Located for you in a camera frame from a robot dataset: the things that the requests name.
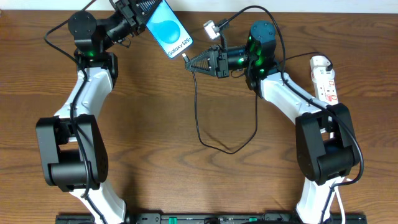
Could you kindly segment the blue Galaxy smartphone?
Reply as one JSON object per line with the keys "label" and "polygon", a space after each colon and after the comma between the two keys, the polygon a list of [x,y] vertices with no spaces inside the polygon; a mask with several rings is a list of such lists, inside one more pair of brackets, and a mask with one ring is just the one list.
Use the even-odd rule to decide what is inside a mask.
{"label": "blue Galaxy smartphone", "polygon": [[168,58],[175,58],[193,45],[192,37],[166,1],[158,5],[147,28]]}

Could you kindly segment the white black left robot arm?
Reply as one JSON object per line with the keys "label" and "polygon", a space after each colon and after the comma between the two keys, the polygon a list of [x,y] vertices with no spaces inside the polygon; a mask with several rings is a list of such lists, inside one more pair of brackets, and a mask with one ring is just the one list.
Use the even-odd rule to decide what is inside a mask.
{"label": "white black left robot arm", "polygon": [[35,130],[44,179],[78,198],[87,215],[58,215],[57,223],[149,223],[158,215],[132,213],[107,180],[108,155],[97,119],[118,78],[118,58],[109,49],[146,29],[158,1],[116,1],[114,13],[96,19],[86,9],[64,25],[74,38],[77,81],[65,104]]}

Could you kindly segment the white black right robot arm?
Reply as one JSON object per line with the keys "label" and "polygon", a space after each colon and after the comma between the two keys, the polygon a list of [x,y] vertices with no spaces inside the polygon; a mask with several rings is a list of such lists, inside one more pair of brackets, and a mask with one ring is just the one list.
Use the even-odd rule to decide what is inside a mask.
{"label": "white black right robot arm", "polygon": [[204,25],[207,34],[221,43],[185,58],[185,68],[217,78],[242,70],[257,98],[272,103],[293,122],[297,162],[305,181],[290,221],[333,223],[330,208],[334,200],[340,200],[338,189],[352,184],[348,175],[354,166],[364,168],[364,158],[349,109],[336,97],[332,63],[322,54],[312,54],[315,94],[311,95],[290,78],[285,61],[275,58],[276,47],[284,44],[275,21],[255,22],[246,44],[235,47],[225,42],[227,25],[228,20]]}

